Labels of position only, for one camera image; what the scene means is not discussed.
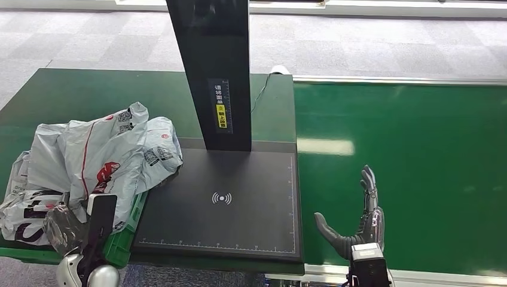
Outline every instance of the cable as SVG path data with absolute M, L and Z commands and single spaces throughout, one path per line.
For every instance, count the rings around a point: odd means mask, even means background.
M 261 98 L 262 96 L 262 93 L 264 92 L 264 90 L 266 89 L 266 87 L 268 86 L 268 81 L 269 81 L 269 78 L 271 77 L 271 75 L 273 75 L 273 73 L 270 73 L 268 75 L 268 77 L 266 77 L 266 83 L 264 84 L 264 86 L 262 87 L 261 91 L 259 92 L 259 95 L 257 95 L 257 97 L 255 98 L 254 102 L 253 102 L 253 107 L 252 107 L 252 110 L 250 111 L 250 114 L 254 112 L 254 109 L 255 107 L 257 106 L 257 101 Z

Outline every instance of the yellow label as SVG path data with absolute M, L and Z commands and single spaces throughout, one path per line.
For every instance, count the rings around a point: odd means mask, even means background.
M 216 116 L 218 118 L 218 127 L 227 128 L 227 119 L 225 118 L 225 105 L 216 105 Z

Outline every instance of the green crate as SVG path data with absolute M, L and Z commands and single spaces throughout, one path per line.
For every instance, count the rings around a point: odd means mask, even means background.
M 129 219 L 125 224 L 125 229 L 119 233 L 110 235 L 105 243 L 104 256 L 116 268 L 123 268 L 129 263 L 130 245 L 132 244 L 132 240 L 134 240 L 147 197 L 147 192 L 136 195 L 132 203 Z M 51 250 L 0 248 L 0 256 L 35 264 L 56 265 L 62 260 L 60 254 Z

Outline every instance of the floor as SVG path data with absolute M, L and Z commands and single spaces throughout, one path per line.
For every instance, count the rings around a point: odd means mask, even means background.
M 251 70 L 507 80 L 507 22 L 251 16 Z M 167 13 L 0 10 L 0 108 L 38 68 L 183 71 Z M 261 286 L 262 276 L 131 265 L 123 286 Z M 56 286 L 0 258 L 0 286 Z

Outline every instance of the red logo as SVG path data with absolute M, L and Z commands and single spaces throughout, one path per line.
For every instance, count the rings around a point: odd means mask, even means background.
M 111 180 L 111 175 L 120 168 L 119 163 L 110 161 L 105 163 L 104 166 L 97 173 L 97 180 L 99 181 L 92 193 L 104 193 L 104 190 L 108 186 L 108 182 Z

